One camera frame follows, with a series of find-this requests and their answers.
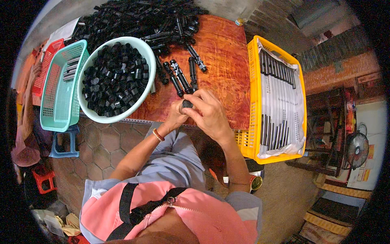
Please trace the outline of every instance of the gray pants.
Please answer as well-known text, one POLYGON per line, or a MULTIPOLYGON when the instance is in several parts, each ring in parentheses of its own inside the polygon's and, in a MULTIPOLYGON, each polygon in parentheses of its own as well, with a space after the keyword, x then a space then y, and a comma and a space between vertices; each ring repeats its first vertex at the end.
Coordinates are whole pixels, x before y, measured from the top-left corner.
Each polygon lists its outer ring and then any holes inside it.
MULTIPOLYGON (((161 123, 154 122, 145 137, 151 135, 153 129, 160 125, 161 123)), ((191 139, 180 130, 172 131, 165 137, 165 141, 157 145, 137 176, 152 176, 159 170, 161 173, 158 178, 165 178, 176 187, 185 185, 200 191, 205 190, 205 169, 191 139)))

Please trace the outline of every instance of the zipper pull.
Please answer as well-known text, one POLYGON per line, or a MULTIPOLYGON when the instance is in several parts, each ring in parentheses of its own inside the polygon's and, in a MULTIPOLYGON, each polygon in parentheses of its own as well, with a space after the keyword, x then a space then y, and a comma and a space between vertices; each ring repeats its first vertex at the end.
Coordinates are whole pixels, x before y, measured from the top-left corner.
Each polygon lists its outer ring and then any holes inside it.
POLYGON ((168 198, 168 202, 169 202, 169 207, 172 208, 173 203, 176 202, 176 198, 170 196, 168 198))

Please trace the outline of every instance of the plastic crate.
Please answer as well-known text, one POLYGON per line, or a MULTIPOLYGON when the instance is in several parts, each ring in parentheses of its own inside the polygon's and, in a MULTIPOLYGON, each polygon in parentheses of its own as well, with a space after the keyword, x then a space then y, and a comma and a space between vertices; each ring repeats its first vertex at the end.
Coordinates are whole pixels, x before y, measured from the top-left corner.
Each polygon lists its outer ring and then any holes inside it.
POLYGON ((42 96, 43 87, 45 84, 46 75, 48 73, 50 62, 54 56, 54 54, 63 48, 64 39, 61 38, 57 41, 52 42, 48 48, 46 49, 46 53, 42 60, 41 74, 35 79, 34 85, 31 88, 32 94, 36 96, 42 96))
POLYGON ((261 74, 260 74, 260 62, 259 52, 257 48, 257 39, 261 42, 263 47, 272 52, 277 52, 279 58, 283 59, 289 64, 297 64, 300 71, 300 82, 303 91, 303 102, 304 102, 304 118, 303 118, 303 132, 306 137, 307 127, 307 111, 306 111, 306 94, 305 85, 303 82, 302 68, 298 60, 287 52, 265 40, 260 36, 254 36, 253 40, 248 43, 248 56, 249 56, 249 78, 250 78, 250 117, 249 117, 249 130, 236 130, 236 142, 241 150, 244 157, 254 159, 258 164, 269 164, 279 161, 285 161, 290 159, 296 159, 302 157, 301 154, 281 154, 278 156, 271 156, 266 159, 259 159, 257 154, 260 150, 260 135, 261 135, 261 74))
POLYGON ((43 88, 40 121, 42 129, 64 132, 78 122, 80 105, 77 98, 77 81, 89 57, 87 42, 80 40, 60 49, 53 57, 43 88), (63 80, 67 62, 80 58, 72 80, 63 80))

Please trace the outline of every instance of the blue plastic stool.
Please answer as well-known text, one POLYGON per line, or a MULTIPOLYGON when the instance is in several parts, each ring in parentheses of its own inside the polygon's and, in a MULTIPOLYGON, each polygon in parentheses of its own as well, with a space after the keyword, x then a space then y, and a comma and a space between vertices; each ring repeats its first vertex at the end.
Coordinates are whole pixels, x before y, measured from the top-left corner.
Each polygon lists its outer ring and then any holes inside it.
POLYGON ((71 158, 71 157, 78 157, 80 155, 79 151, 76 151, 76 133, 80 133, 80 129, 78 125, 71 125, 69 126, 68 130, 65 132, 54 132, 53 134, 53 144, 51 145, 51 152, 49 157, 52 158, 71 158), (70 139, 71 139, 71 146, 70 146, 70 151, 66 152, 58 152, 57 148, 59 147, 58 145, 58 140, 57 140, 57 135, 58 134, 64 134, 64 133, 69 133, 70 134, 70 139))

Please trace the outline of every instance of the teal plastic basket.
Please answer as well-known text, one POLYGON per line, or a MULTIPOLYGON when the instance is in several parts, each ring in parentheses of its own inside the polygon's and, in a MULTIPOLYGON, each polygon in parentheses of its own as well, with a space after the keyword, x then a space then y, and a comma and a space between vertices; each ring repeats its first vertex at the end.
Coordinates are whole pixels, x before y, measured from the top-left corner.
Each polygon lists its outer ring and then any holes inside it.
POLYGON ((89 57, 87 42, 80 40, 66 46, 51 60, 43 88, 40 121, 42 129, 65 132, 78 122, 80 105, 77 98, 77 81, 89 57), (63 80, 67 62, 80 58, 73 79, 63 80))

